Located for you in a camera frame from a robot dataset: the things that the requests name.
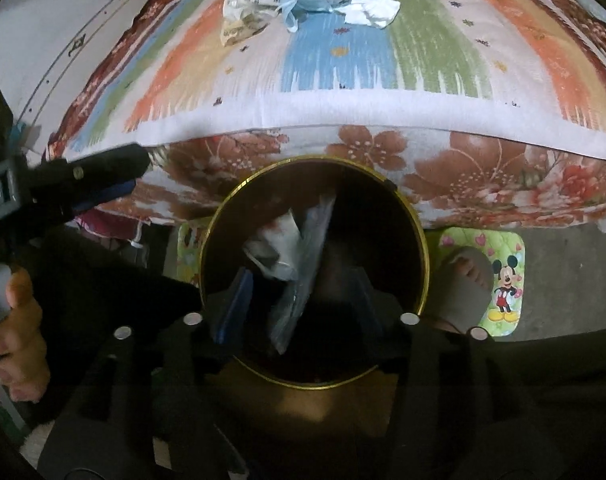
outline green stripe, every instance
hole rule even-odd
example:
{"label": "green stripe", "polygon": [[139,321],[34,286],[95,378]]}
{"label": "green stripe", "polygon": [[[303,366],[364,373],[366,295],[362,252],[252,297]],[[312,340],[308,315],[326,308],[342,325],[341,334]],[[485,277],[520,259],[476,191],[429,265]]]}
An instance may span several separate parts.
{"label": "green stripe", "polygon": [[441,72],[445,91],[456,94],[458,74],[465,95],[490,99],[492,87],[487,67],[475,46],[456,28],[443,3],[440,0],[398,1],[401,9],[388,29],[405,88],[416,88],[420,75],[425,90],[441,92]]}
{"label": "green stripe", "polygon": [[94,127],[92,128],[92,134],[90,136],[90,142],[88,145],[94,144],[103,137],[103,132],[106,130],[110,120],[110,115],[123,100],[126,93],[129,91],[132,83],[141,76],[145,70],[147,70],[152,63],[157,60],[158,53],[163,49],[167,42],[174,36],[176,30],[185,23],[185,21],[194,14],[194,11],[203,3],[203,0],[189,0],[183,9],[177,14],[173,21],[172,27],[168,27],[161,34],[158,35],[154,43],[150,45],[147,52],[139,58],[133,67],[124,67],[123,70],[128,70],[128,74],[122,79],[122,81],[110,92],[106,100],[106,106],[101,112],[101,115],[97,118]]}

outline brown flower print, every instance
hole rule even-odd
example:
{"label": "brown flower print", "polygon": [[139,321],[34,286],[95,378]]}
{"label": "brown flower print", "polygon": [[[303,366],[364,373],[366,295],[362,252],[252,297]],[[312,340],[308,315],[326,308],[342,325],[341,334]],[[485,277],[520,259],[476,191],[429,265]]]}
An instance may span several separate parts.
{"label": "brown flower print", "polygon": [[330,144],[328,155],[346,158],[368,168],[380,166],[387,171],[403,170],[405,161],[398,154],[407,147],[407,140],[400,132],[387,130],[372,136],[365,126],[342,126],[339,138],[343,144]]}
{"label": "brown flower print", "polygon": [[406,174],[403,185],[414,202],[429,200],[438,209],[505,202],[505,190],[519,187],[525,148],[511,140],[452,132],[449,149],[417,160],[415,173]]}

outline metal bolt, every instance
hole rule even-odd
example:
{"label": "metal bolt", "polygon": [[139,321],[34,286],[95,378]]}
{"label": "metal bolt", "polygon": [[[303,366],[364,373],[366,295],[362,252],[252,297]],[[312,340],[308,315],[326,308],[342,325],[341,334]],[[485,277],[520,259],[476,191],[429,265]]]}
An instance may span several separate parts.
{"label": "metal bolt", "polygon": [[190,314],[185,314],[183,318],[183,322],[188,326],[198,325],[203,321],[203,316],[198,312],[190,312]]}
{"label": "metal bolt", "polygon": [[421,319],[413,312],[404,312],[401,314],[401,322],[406,325],[416,325]]}
{"label": "metal bolt", "polygon": [[123,341],[132,335],[132,329],[129,326],[120,326],[114,331],[114,337]]}
{"label": "metal bolt", "polygon": [[487,330],[481,326],[475,326],[470,329],[469,335],[477,341],[485,341],[490,335],[487,333]]}

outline trash can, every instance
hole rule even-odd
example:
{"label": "trash can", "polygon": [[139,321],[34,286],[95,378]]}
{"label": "trash can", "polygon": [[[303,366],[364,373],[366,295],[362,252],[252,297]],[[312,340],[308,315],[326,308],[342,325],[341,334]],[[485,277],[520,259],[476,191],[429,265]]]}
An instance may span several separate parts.
{"label": "trash can", "polygon": [[[292,211],[300,225],[320,196],[336,202],[312,294],[283,355],[272,347],[267,316],[285,282],[265,278],[243,244]],[[299,389],[340,386],[367,374],[360,327],[342,301],[341,270],[362,267],[376,290],[420,314],[429,286],[425,234],[416,212],[394,183],[370,168],[331,156],[279,161],[242,182],[219,206],[203,241],[200,290],[227,289],[239,267],[254,273],[254,293],[239,362],[268,381]]]}

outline concrete floor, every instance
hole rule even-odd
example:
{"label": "concrete floor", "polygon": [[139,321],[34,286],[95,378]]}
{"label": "concrete floor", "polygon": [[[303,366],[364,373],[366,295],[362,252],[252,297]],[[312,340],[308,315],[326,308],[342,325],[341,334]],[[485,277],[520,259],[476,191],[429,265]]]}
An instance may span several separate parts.
{"label": "concrete floor", "polygon": [[522,315],[502,340],[606,328],[606,234],[594,225],[518,232],[526,248]]}

